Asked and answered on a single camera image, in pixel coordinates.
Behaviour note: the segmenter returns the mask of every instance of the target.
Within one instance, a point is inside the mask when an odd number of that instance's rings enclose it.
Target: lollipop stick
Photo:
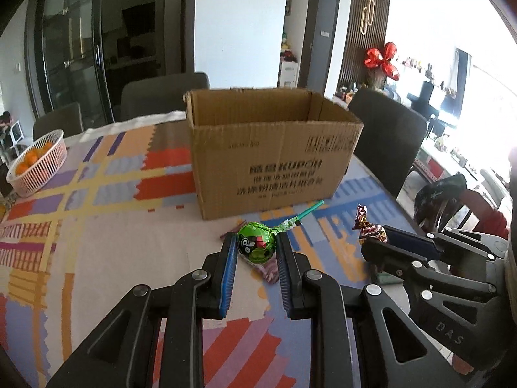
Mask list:
[[[320,205],[322,205],[323,203],[325,203],[325,201],[323,201],[322,199],[320,199],[316,204],[314,204],[313,206],[309,207],[307,210],[305,210],[304,212],[300,213],[298,215],[298,220],[301,220],[303,219],[306,215],[312,213],[314,210],[316,210],[316,208],[320,207]]]

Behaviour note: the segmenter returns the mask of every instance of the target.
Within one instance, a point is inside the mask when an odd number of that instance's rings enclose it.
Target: white plastic basket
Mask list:
[[[16,167],[24,161],[27,152],[34,148],[41,149],[48,142],[52,143],[52,148],[23,174],[16,176]],[[23,151],[19,158],[11,163],[7,173],[7,182],[12,185],[20,197],[29,197],[29,195],[38,191],[56,174],[63,166],[63,163],[65,163],[65,159],[66,146],[63,140],[63,130],[52,131],[38,138]]]

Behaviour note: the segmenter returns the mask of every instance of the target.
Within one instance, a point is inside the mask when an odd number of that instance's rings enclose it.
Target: green lollipop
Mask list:
[[[309,207],[303,213],[284,220],[274,228],[268,228],[261,223],[248,223],[237,233],[239,252],[254,264],[263,264],[271,259],[275,253],[275,235],[285,232],[300,224],[300,220],[324,203],[323,200]]]

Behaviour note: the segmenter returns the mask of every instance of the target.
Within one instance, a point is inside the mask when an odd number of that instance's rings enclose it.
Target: fruit basket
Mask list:
[[[29,197],[56,174],[65,163],[65,159],[63,131],[52,131],[38,138],[11,163],[7,182],[20,197]]]

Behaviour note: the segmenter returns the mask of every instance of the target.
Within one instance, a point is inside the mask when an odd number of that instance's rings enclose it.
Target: red cloth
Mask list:
[[[488,235],[500,236],[508,239],[508,222],[500,211],[493,211],[488,214],[474,228],[475,232],[487,233]]]

